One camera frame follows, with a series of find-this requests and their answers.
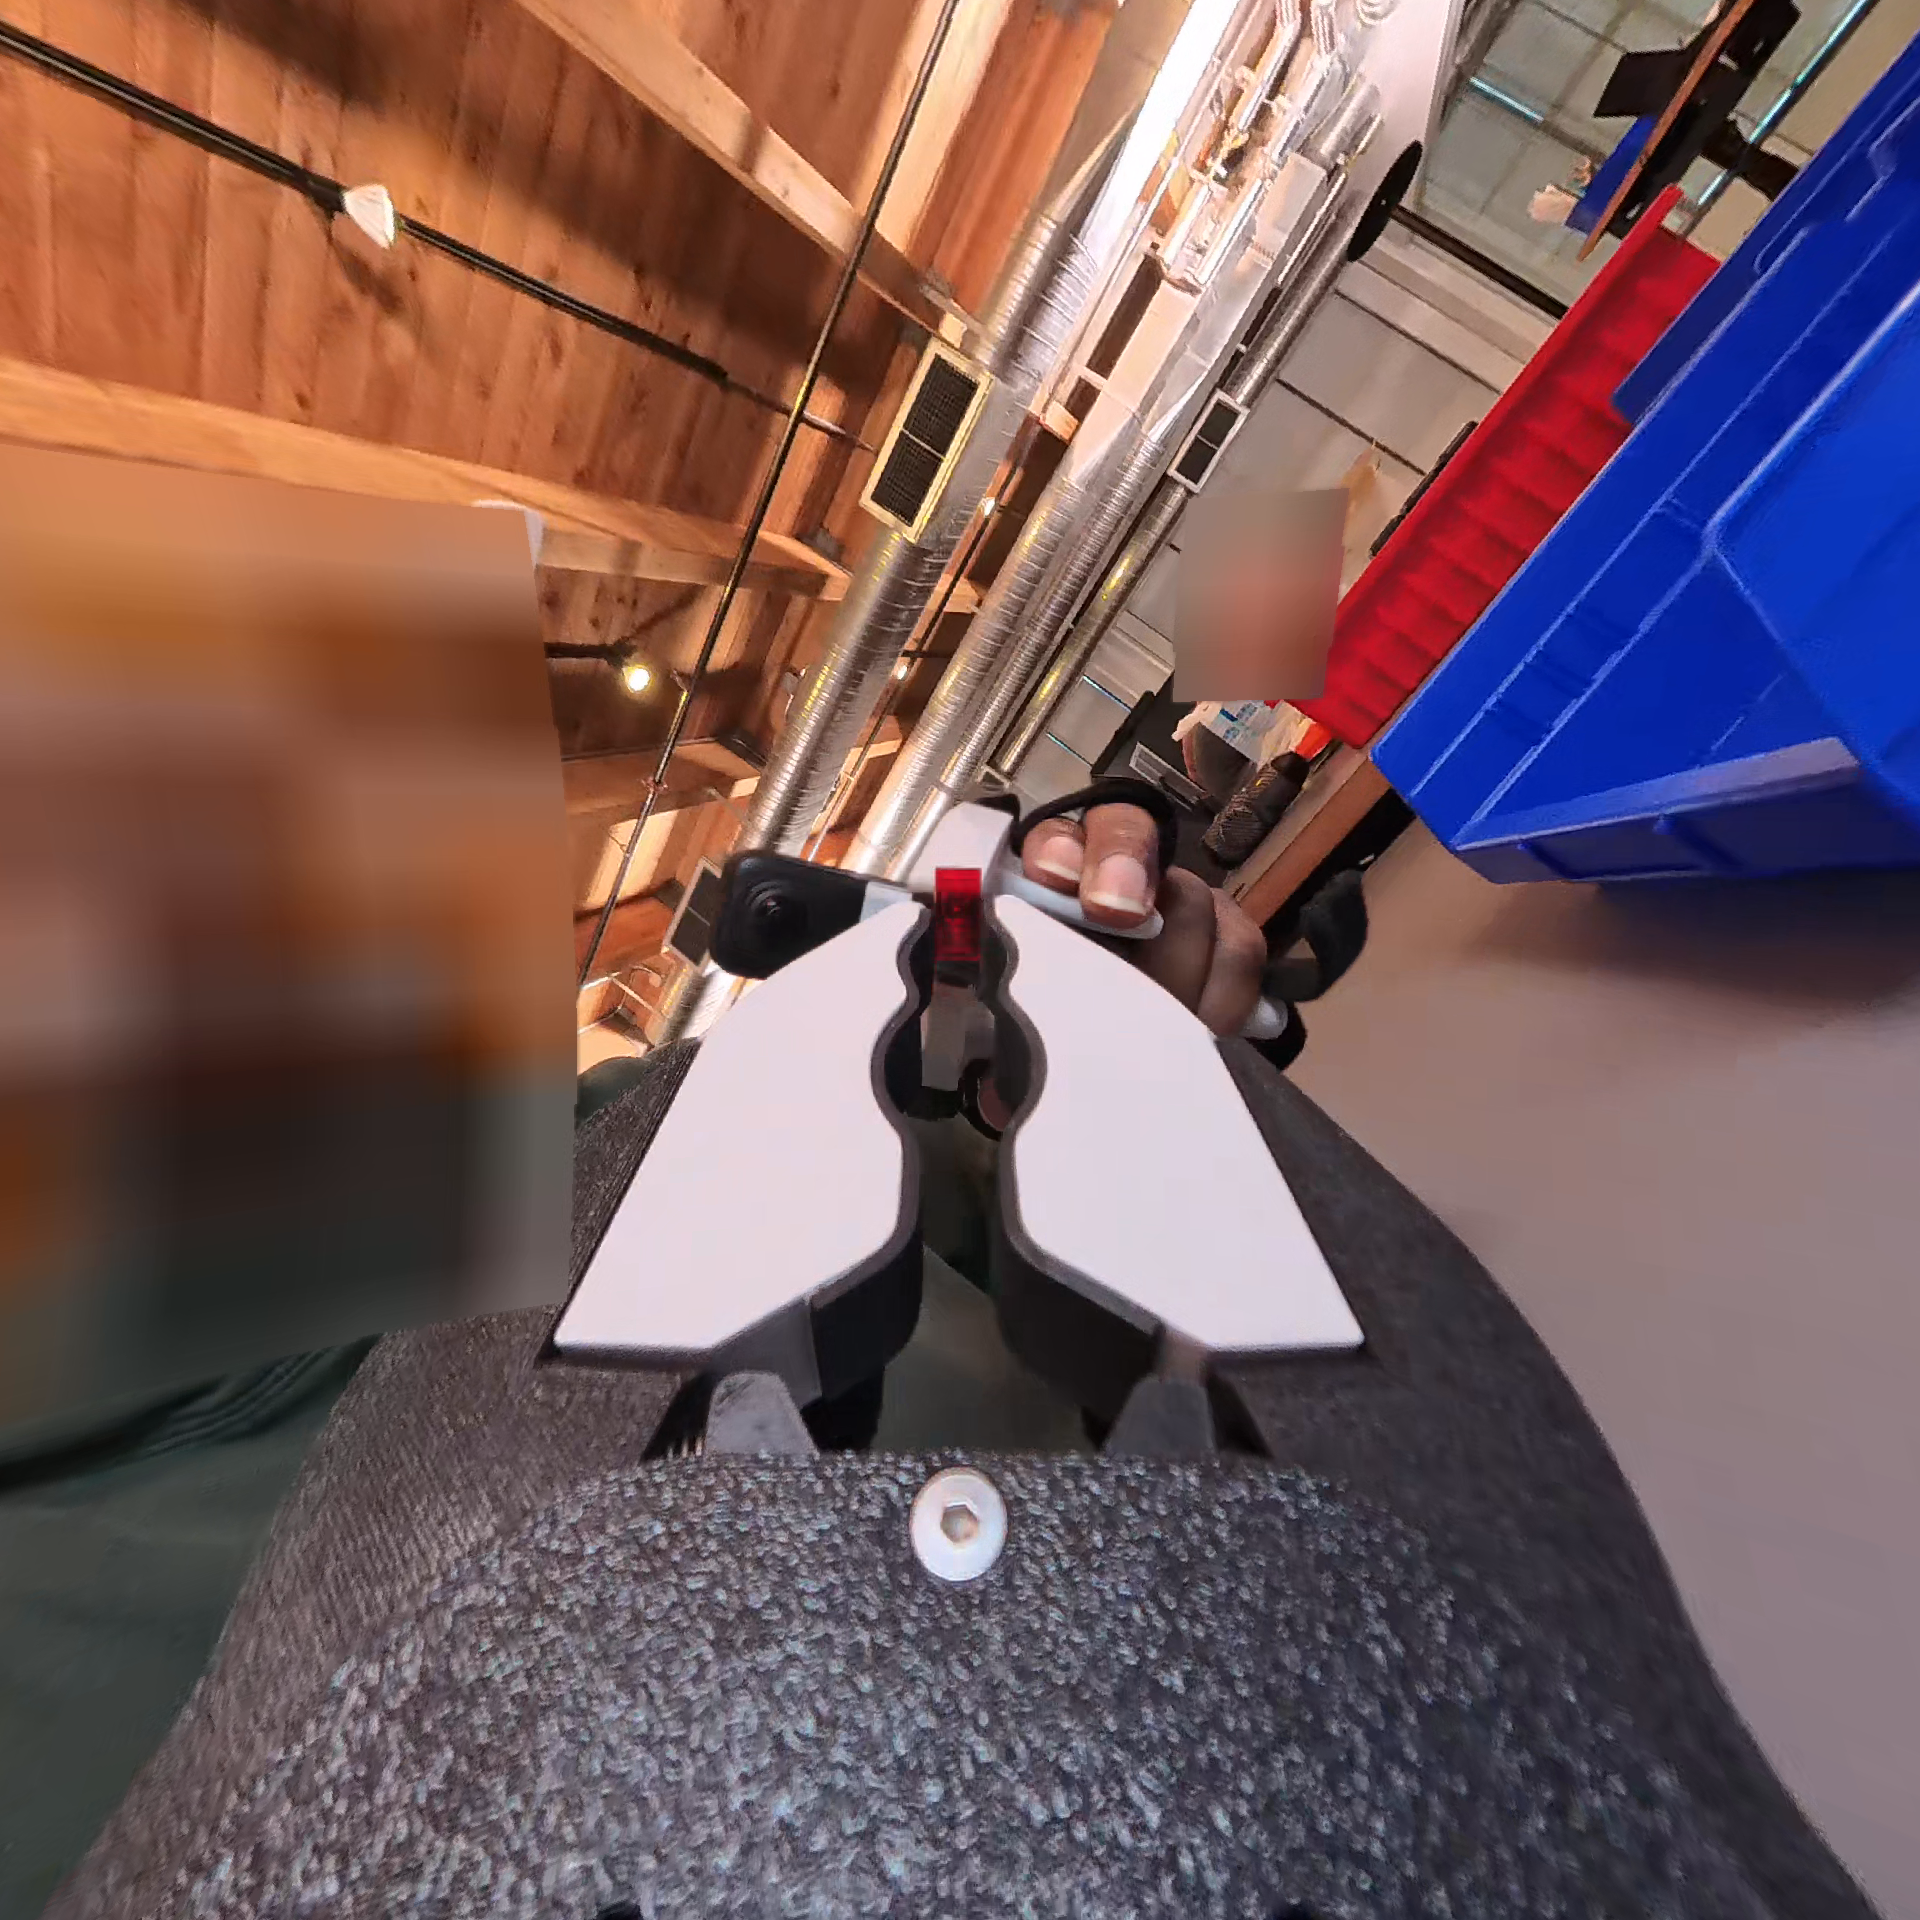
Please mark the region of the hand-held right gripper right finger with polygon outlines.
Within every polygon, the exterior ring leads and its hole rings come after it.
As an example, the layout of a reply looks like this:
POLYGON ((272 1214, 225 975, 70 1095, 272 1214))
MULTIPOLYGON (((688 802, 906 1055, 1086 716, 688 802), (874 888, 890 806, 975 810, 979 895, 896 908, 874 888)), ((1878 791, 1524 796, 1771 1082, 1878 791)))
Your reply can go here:
POLYGON ((999 1070, 994 1303, 1055 1384, 1358 1354, 1362 1330, 1209 1030, 1018 898, 990 908, 999 1070))

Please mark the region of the wooden background table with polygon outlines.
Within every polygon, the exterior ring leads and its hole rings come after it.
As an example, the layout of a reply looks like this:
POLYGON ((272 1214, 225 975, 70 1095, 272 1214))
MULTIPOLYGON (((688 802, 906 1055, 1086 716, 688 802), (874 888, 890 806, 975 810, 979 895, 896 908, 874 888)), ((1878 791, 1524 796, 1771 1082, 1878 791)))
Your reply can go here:
POLYGON ((1262 844, 1223 883, 1252 921, 1278 916, 1388 796, 1369 752, 1336 746, 1262 844))

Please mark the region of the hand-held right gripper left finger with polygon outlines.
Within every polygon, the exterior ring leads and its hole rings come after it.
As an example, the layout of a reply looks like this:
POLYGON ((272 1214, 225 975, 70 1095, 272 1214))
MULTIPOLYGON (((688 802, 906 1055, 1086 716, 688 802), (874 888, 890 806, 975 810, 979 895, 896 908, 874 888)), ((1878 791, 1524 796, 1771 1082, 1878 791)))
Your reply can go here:
POLYGON ((919 1034, 890 902, 704 1034, 559 1322, 564 1360, 871 1376, 919 1320, 919 1172, 887 1050, 919 1034))

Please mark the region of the person's torso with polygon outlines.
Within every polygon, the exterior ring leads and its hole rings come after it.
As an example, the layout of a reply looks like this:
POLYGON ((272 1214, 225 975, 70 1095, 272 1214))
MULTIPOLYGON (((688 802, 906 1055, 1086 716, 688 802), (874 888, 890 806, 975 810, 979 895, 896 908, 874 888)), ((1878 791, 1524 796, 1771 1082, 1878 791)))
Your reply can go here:
POLYGON ((4 1427, 4 1916, 41 1913, 166 1737, 374 1346, 4 1427))

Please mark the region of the large blue plastic bin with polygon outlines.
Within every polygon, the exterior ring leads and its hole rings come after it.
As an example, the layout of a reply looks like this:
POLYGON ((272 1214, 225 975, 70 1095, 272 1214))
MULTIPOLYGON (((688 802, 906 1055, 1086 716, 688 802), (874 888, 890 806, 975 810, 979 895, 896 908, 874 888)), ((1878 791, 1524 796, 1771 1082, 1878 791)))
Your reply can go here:
POLYGON ((1497 883, 1914 873, 1914 41, 1617 400, 1382 778, 1497 883))

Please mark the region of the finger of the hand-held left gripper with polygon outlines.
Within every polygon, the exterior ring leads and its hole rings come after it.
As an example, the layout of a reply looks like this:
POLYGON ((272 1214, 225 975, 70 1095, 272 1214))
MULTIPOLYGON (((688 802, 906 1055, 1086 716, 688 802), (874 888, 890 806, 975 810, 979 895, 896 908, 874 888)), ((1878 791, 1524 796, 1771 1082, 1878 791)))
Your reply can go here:
POLYGON ((955 806, 934 827, 902 879, 871 880, 876 904, 938 904, 943 897, 994 898, 1011 872, 1018 814, 1001 806, 955 806))

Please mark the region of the red plastic bin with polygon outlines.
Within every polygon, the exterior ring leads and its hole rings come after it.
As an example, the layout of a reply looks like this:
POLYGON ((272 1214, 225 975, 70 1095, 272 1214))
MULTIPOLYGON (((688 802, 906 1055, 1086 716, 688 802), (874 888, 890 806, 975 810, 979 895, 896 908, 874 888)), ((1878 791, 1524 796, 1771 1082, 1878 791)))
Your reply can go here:
POLYGON ((1344 593, 1303 706, 1332 744, 1372 746, 1625 444, 1617 391, 1716 273, 1666 227, 1673 204, 1666 188, 1344 593))

